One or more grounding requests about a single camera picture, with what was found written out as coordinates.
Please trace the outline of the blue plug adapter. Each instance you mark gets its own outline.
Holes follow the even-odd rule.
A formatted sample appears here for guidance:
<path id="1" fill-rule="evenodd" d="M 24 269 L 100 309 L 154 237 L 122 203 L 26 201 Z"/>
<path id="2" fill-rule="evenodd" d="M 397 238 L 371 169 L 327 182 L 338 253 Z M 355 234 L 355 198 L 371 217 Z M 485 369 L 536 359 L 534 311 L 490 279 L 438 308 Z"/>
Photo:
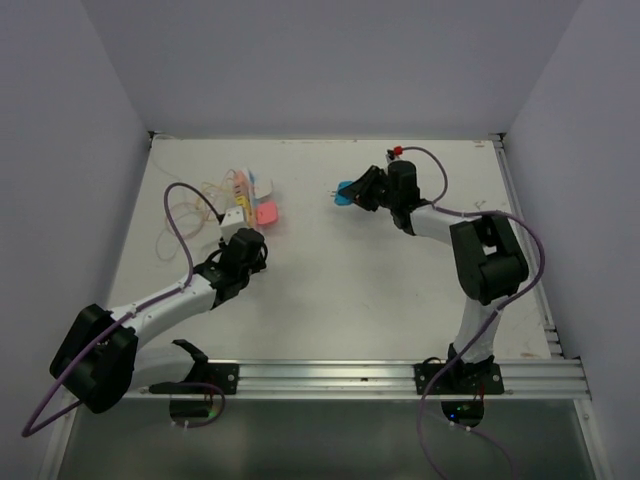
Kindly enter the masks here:
<path id="1" fill-rule="evenodd" d="M 333 199 L 333 203 L 336 206 L 340 206 L 340 207 L 349 206 L 353 203 L 353 201 L 350 198 L 347 198 L 342 194 L 342 191 L 347 187 L 349 187 L 351 184 L 352 184 L 352 181 L 350 180 L 341 181 L 338 183 L 336 189 L 330 192 L 330 197 Z"/>

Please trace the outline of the pink plug adapter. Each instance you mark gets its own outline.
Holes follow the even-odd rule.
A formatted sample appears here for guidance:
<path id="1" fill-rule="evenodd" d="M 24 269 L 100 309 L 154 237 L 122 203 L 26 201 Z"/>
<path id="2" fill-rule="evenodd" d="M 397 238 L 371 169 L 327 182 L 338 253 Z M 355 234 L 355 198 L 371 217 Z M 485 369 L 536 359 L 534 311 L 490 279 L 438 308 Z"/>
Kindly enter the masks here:
<path id="1" fill-rule="evenodd" d="M 275 201 L 266 201 L 256 207 L 256 224 L 266 227 L 275 224 L 279 220 L 279 210 Z"/>

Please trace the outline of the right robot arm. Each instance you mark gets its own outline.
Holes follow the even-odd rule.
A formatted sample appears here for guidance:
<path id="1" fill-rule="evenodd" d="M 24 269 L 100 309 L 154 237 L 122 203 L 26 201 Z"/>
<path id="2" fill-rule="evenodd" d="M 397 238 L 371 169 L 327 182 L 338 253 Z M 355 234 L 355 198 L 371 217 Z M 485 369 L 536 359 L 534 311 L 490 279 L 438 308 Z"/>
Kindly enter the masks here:
<path id="1" fill-rule="evenodd" d="M 447 211 L 422 198 L 417 169 L 406 160 L 394 160 L 386 168 L 372 166 L 359 179 L 340 186 L 337 194 L 366 211 L 385 208 L 398 229 L 452 249 L 466 296 L 462 320 L 445 362 L 425 359 L 415 364 L 418 394 L 504 393 L 494 339 L 506 302 L 529 277 L 509 217 Z"/>

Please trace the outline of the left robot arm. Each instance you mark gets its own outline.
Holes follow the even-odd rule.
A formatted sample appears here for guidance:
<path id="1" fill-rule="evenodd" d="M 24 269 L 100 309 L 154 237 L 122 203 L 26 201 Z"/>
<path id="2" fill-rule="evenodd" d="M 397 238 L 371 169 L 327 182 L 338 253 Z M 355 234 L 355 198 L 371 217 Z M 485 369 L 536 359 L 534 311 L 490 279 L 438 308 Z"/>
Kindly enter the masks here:
<path id="1" fill-rule="evenodd" d="M 138 351 L 184 320 L 213 310 L 266 268 L 264 236 L 241 228 L 222 249 L 170 287 L 139 302 L 77 315 L 49 371 L 91 412 L 103 413 L 134 387 Z"/>

